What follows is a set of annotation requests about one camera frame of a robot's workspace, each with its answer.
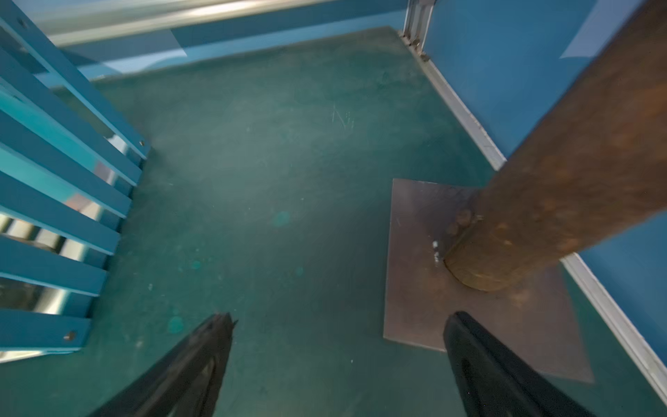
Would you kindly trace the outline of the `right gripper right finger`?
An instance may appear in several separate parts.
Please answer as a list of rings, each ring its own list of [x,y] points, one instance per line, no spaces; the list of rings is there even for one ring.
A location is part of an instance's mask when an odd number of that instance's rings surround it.
[[[468,416],[591,416],[470,314],[448,317],[446,352]]]

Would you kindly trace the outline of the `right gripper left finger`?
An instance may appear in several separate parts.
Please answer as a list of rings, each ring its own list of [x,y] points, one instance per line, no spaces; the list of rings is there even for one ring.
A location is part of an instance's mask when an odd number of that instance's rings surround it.
[[[211,416],[215,413],[236,323],[213,314],[92,416]]]

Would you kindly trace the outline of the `blue white slatted shelf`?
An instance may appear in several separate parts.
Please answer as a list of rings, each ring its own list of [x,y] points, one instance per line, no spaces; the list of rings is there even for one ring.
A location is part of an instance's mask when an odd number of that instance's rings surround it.
[[[99,297],[149,143],[12,1],[1,32],[112,131],[100,134],[42,79],[1,50],[1,360],[72,354],[91,321],[69,300]],[[106,223],[105,215],[114,222]]]

